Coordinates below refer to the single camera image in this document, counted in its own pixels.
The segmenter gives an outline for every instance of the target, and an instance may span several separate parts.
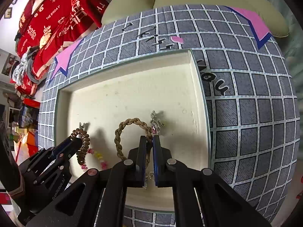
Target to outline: brown spiral hair tie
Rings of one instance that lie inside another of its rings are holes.
[[[79,165],[83,165],[85,163],[85,155],[87,154],[90,145],[90,138],[89,138],[89,134],[87,134],[86,131],[77,128],[73,130],[71,134],[71,140],[74,140],[77,137],[77,135],[81,136],[80,138],[82,140],[82,147],[80,150],[77,151],[76,155]]]
[[[122,145],[120,144],[121,142],[121,133],[122,130],[127,126],[127,125],[131,125],[131,124],[135,124],[135,125],[139,125],[142,129],[145,130],[145,134],[146,134],[146,138],[147,138],[147,154],[146,154],[146,168],[149,164],[150,161],[150,153],[151,153],[151,149],[152,149],[152,128],[149,127],[145,122],[142,122],[140,119],[138,118],[133,118],[133,119],[127,119],[124,122],[121,122],[119,124],[119,128],[116,129],[115,131],[115,139],[114,142],[116,144],[116,149],[117,149],[117,156],[121,159],[121,160],[126,160],[127,158],[124,156],[124,154],[122,153]]]

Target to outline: pink decoration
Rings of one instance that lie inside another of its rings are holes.
[[[260,16],[253,11],[249,11],[243,8],[231,7],[234,11],[238,12],[239,14],[243,15],[246,19],[250,20],[259,41],[261,41],[268,33],[270,33],[269,29],[260,18]]]
[[[154,125],[151,126],[151,132],[152,132],[154,135],[157,134],[157,128],[156,128]]]
[[[180,43],[180,44],[183,44],[183,43],[184,43],[183,38],[180,38],[180,37],[177,37],[177,36],[171,36],[171,40],[172,40],[174,43]]]
[[[105,170],[107,168],[106,162],[101,162],[102,169]]]
[[[55,62],[57,63],[57,65],[51,76],[50,82],[53,80],[54,76],[58,71],[61,71],[65,76],[67,76],[69,60],[71,58],[71,55],[81,42],[82,40],[78,40],[74,42],[71,46],[67,47],[65,50],[63,50],[60,54],[58,54],[55,57]]]

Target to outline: blue outline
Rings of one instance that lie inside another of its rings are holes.
[[[68,62],[68,64],[67,64],[67,68],[66,68],[66,71],[62,68],[62,67],[60,67],[59,69],[58,69],[58,71],[60,71],[65,77],[67,77],[67,73],[68,73],[68,70],[69,70],[69,64],[70,64],[70,62],[71,62],[71,58],[72,58],[72,54],[75,52],[75,50],[80,46],[80,44],[82,43],[82,41],[84,40],[84,38],[82,38],[81,39],[81,41],[79,42],[79,44],[78,44],[78,46],[71,52],[71,55],[69,56],[69,62]],[[55,56],[55,62],[56,62],[56,65],[58,65],[58,60],[57,60],[57,56]],[[54,76],[53,76],[53,78],[49,81],[49,83],[48,83],[48,85],[53,81],[53,79],[55,78],[55,75],[57,74],[57,72],[55,73],[53,73],[54,74]]]
[[[252,31],[252,33],[253,33],[253,35],[255,37],[255,40],[257,42],[258,50],[260,48],[262,48],[267,43],[267,41],[272,37],[272,34],[268,32],[261,40],[259,40],[259,38],[257,36],[257,33],[255,31],[255,28],[252,25],[252,22],[248,18],[246,18],[245,16],[243,16],[242,14],[240,14],[239,12],[237,12],[236,10],[232,9],[231,7],[228,7],[228,6],[225,6],[225,7],[227,7],[228,9],[230,9],[231,11],[235,12],[236,14],[240,15],[242,18],[244,18],[244,19],[246,19],[248,21],[250,29],[251,29],[251,31]]]

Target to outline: beige sofa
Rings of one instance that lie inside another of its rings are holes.
[[[112,0],[103,15],[102,24],[108,24],[141,11],[179,4],[225,5],[255,11],[275,37],[288,36],[288,26],[284,17],[267,0]]]

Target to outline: white tray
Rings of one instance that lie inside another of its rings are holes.
[[[121,161],[114,143],[115,130],[127,118],[138,117],[149,124],[150,113],[163,111],[161,146],[188,167],[208,167],[209,127],[204,92],[190,50],[157,54],[116,65],[89,75],[59,91],[55,117],[55,144],[68,137],[79,122],[89,122],[91,148],[103,154],[112,167]],[[126,126],[121,134],[123,153],[139,144],[144,135],[139,126]],[[86,156],[89,168],[101,170],[98,160]],[[76,156],[70,160],[73,176],[83,174]],[[152,155],[147,173],[153,171]],[[147,189],[128,188],[126,205],[156,211],[174,211],[171,188],[158,189],[148,181]]]

